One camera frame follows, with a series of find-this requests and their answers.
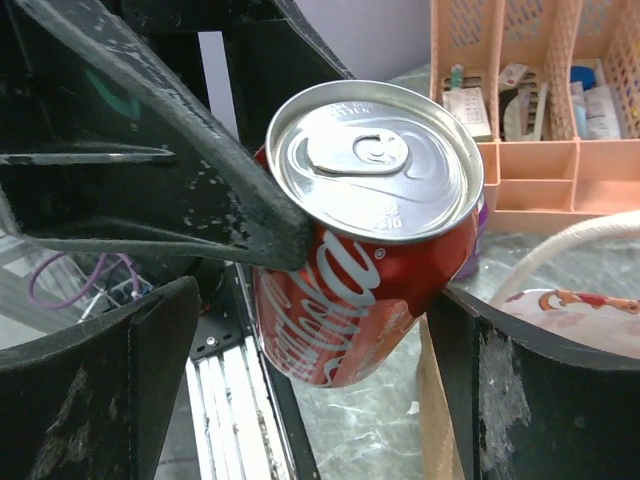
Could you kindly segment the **red soda can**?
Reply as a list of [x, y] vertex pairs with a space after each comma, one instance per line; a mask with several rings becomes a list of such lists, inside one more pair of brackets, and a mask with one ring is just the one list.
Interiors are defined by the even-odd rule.
[[352, 385], [472, 254], [485, 178], [479, 148], [421, 94], [340, 80], [283, 104], [259, 156], [313, 233], [300, 269], [253, 272], [261, 349], [289, 378]]

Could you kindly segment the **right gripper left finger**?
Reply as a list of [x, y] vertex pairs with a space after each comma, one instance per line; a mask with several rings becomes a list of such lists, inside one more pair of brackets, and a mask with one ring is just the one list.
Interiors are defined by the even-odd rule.
[[153, 478], [200, 315], [181, 277], [2, 350], [2, 478]]

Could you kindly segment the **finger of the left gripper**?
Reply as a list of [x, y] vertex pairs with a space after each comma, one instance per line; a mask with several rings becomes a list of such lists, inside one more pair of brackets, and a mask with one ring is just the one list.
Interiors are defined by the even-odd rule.
[[53, 250], [306, 260], [311, 227], [99, 1], [1, 5], [1, 227]]
[[352, 79], [297, 3], [227, 1], [223, 41], [240, 143], [258, 149], [272, 115], [316, 84]]

